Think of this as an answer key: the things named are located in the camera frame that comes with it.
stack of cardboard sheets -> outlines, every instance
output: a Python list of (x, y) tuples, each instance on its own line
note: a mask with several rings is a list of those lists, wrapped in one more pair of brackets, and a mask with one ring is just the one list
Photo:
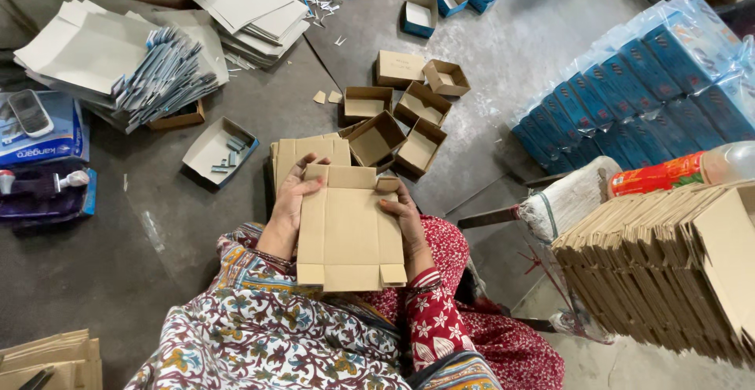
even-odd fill
[(194, 0), (221, 25), (223, 47), (258, 67), (275, 64), (309, 27), (297, 0)]
[(202, 49), (178, 26), (161, 28), (134, 13), (74, 0), (14, 54), (29, 77), (130, 133), (225, 83), (217, 77), (226, 70), (222, 57), (211, 63)]
[(755, 366), (755, 182), (690, 184), (595, 209), (552, 243), (611, 333)]
[(89, 330), (57, 334), (0, 350), (0, 388), (20, 388), (37, 373), (52, 368), (44, 390), (101, 390), (99, 340)]

mobile phone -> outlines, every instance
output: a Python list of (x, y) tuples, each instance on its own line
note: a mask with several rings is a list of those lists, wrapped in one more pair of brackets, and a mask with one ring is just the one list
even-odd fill
[(30, 138), (38, 138), (52, 132), (54, 125), (36, 92), (24, 89), (7, 99), (21, 128)]

folded cardboard tray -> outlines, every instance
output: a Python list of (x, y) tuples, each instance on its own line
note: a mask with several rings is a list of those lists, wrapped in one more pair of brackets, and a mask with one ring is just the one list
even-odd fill
[(420, 117), (441, 127), (450, 110), (451, 103), (448, 100), (433, 94), (427, 86), (413, 82), (401, 96), (393, 115), (410, 127), (417, 123)]
[[(228, 169), (228, 173), (212, 172), (212, 166), (221, 164), (221, 160), (227, 159), (231, 153), (231, 149), (226, 145), (231, 136), (235, 136), (245, 143), (244, 149), (237, 155), (236, 167)], [(207, 127), (194, 141), (194, 144), (184, 156), (184, 164), (194, 169), (203, 178), (218, 187), (222, 187), (228, 183), (231, 176), (239, 170), (259, 144), (254, 135), (224, 116)]]
[(346, 86), (344, 118), (348, 122), (371, 119), (383, 110), (393, 108), (393, 88), (377, 86)]
[(377, 178), (372, 167), (309, 164), (304, 179), (318, 177), (323, 187), (301, 204), (298, 284), (324, 291), (404, 287), (401, 229), (378, 204), (398, 200), (398, 178)]
[(418, 177), (424, 175), (433, 164), (446, 133), (420, 117), (411, 128), (406, 143), (396, 154), (396, 162)]
[(282, 139), (270, 144), (270, 160), (273, 163), (276, 194), (294, 164), (309, 153), (317, 153), (315, 162), (330, 157), (331, 164), (334, 166), (351, 166), (349, 142), (341, 139), (337, 133), (301, 139)]
[(406, 136), (387, 111), (371, 118), (346, 136), (356, 163), (372, 167), (400, 148)]
[(424, 83), (424, 58), (421, 55), (402, 54), (380, 50), (377, 53), (375, 71), (377, 72), (377, 84), (381, 86), (393, 86), (406, 88), (413, 81)]

finger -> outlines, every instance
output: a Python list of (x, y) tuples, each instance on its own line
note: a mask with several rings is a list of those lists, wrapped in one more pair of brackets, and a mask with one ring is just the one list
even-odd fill
[(304, 168), (307, 167), (308, 164), (314, 162), (316, 158), (317, 153), (309, 153), (306, 156), (301, 157), (301, 160), (294, 164), (294, 167), (291, 168), (291, 171), (289, 171), (288, 174), (301, 179), (301, 175), (304, 173)]
[(394, 215), (398, 216), (401, 216), (402, 214), (409, 211), (409, 208), (407, 206), (404, 206), (397, 201), (381, 200), (380, 207), (386, 212), (393, 213)]

corrugated cardboard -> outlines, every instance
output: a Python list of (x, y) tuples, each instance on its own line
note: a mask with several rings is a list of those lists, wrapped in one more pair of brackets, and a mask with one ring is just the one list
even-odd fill
[(377, 54), (377, 84), (406, 88), (412, 81), (424, 83), (421, 55), (380, 50)]
[(430, 60), (422, 71), (429, 87), (443, 96), (462, 96), (470, 90), (470, 83), (458, 64)]
[(204, 109), (202, 108), (202, 100), (199, 99), (195, 101), (194, 105), (196, 106), (196, 110), (193, 113), (164, 117), (162, 119), (157, 119), (154, 122), (148, 122), (146, 125), (149, 126), (149, 128), (153, 131), (158, 131), (160, 129), (193, 125), (194, 123), (204, 123)]
[(270, 160), (273, 163), (276, 194), (280, 184), (294, 164), (309, 153), (317, 153), (319, 161), (330, 157), (334, 166), (351, 166), (349, 142), (337, 133), (321, 134), (301, 139), (282, 139), (270, 144)]
[(368, 120), (346, 139), (356, 163), (364, 167), (374, 166), (406, 142), (399, 124), (387, 111)]
[(347, 121), (371, 119), (393, 107), (393, 89), (375, 86), (346, 86), (344, 118)]
[[(226, 146), (228, 138), (231, 136), (235, 136), (246, 143), (244, 149), (237, 156), (237, 166), (229, 169), (228, 173), (211, 172), (212, 166), (220, 164), (221, 160), (227, 159), (228, 154), (231, 153), (231, 149)], [(222, 187), (228, 183), (259, 144), (254, 135), (223, 116), (207, 127), (194, 141), (194, 144), (189, 147), (184, 156), (184, 164), (194, 169), (208, 181)]]
[(301, 204), (298, 284), (324, 291), (405, 286), (401, 228), (378, 204), (398, 200), (398, 178), (376, 178), (372, 167), (309, 164), (304, 179), (318, 177), (323, 187)]
[(403, 124), (413, 126), (420, 117), (441, 127), (446, 121), (451, 103), (444, 97), (433, 94), (425, 85), (412, 83), (401, 96), (393, 115)]
[(446, 136), (437, 126), (420, 117), (409, 131), (406, 144), (396, 154), (396, 161), (417, 176), (422, 176), (433, 164)]
[(406, 0), (404, 31), (429, 38), (438, 25), (438, 0)]

